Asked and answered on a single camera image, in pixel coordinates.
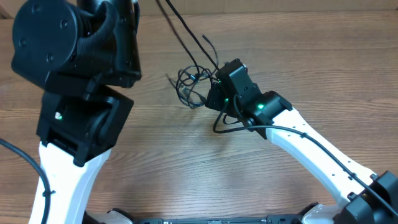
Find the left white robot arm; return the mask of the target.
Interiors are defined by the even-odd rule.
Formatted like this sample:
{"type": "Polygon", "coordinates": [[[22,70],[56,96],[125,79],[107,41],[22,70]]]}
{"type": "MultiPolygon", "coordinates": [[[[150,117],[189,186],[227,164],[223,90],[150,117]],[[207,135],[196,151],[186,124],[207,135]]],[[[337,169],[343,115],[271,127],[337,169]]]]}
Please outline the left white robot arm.
{"type": "Polygon", "coordinates": [[[134,102],[118,92],[141,79],[137,1],[28,0],[14,18],[12,70],[41,88],[39,182],[31,223],[133,223],[86,206],[134,102]]]}

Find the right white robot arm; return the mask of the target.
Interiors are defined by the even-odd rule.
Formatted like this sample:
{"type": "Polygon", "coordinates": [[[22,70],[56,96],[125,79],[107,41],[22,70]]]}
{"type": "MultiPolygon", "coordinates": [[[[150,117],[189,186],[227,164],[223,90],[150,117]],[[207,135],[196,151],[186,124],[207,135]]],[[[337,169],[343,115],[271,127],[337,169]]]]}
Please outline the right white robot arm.
{"type": "Polygon", "coordinates": [[[301,163],[327,189],[335,205],[314,203],[297,215],[269,215],[266,223],[397,223],[397,177],[377,175],[318,134],[274,91],[262,93],[235,59],[216,73],[207,108],[236,118],[301,163]]]}

